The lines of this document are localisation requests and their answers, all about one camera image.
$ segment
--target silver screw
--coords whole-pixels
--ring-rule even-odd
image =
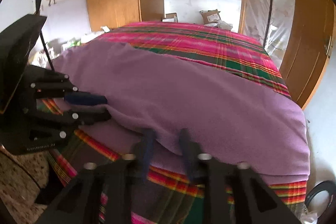
[[[87,162],[83,165],[86,170],[95,170],[97,165],[94,162]]]
[[[247,170],[248,168],[251,167],[251,165],[248,162],[240,162],[237,164],[238,169],[240,170]]]
[[[65,131],[61,131],[61,132],[59,133],[59,136],[60,136],[62,139],[64,139],[64,138],[67,136],[67,134],[65,133]]]
[[[198,154],[197,158],[199,160],[211,160],[212,156],[210,154],[202,153],[202,154]]]
[[[135,160],[135,155],[134,154],[125,154],[123,155],[124,160]]]

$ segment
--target purple blanket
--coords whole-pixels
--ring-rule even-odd
[[[188,128],[204,152],[227,163],[247,161],[268,184],[308,179],[303,111],[270,88],[124,43],[95,41],[53,63],[81,91],[106,96],[112,119],[83,130],[116,152],[128,152],[141,128],[153,128],[152,164],[183,173],[177,140]]]

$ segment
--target black antenna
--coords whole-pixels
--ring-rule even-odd
[[[41,1],[42,0],[35,0],[35,7],[36,7],[35,15],[40,15]],[[49,56],[49,53],[48,53],[48,49],[47,49],[47,46],[46,46],[44,38],[43,38],[42,31],[40,32],[40,37],[41,37],[41,41],[42,41],[42,44],[43,44],[44,52],[47,55],[47,59],[48,59],[50,68],[51,68],[52,71],[55,71],[55,68],[53,66],[53,63],[51,62],[51,59],[50,59],[50,56]]]

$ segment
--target bed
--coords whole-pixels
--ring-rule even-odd
[[[234,75],[235,79],[243,78],[262,86],[264,90],[266,87],[267,92],[271,90],[271,94],[285,98],[291,104],[279,71],[260,43],[253,38],[196,24],[140,22],[114,29],[89,44],[102,41],[127,43],[136,49],[215,67]],[[44,100],[44,105],[45,111],[62,114],[54,100]],[[66,147],[48,152],[49,163],[63,185],[70,182],[84,163],[106,164],[119,156],[119,153],[84,130],[76,130]],[[309,164],[309,151],[305,152],[304,161]],[[306,178],[293,176],[289,183],[270,183],[270,187],[298,218],[303,210]],[[181,173],[151,166],[147,182],[139,186],[134,195],[134,200],[142,202],[136,202],[132,209],[133,223],[201,223],[203,188],[190,185]],[[104,202],[106,197],[102,199],[102,223]]]

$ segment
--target cardboard box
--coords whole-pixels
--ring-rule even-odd
[[[219,15],[218,10],[213,10],[213,11],[200,11],[204,24],[209,24],[213,22],[218,22],[221,19],[221,16]]]
[[[177,19],[177,13],[166,14],[166,17],[162,22],[179,22]]]

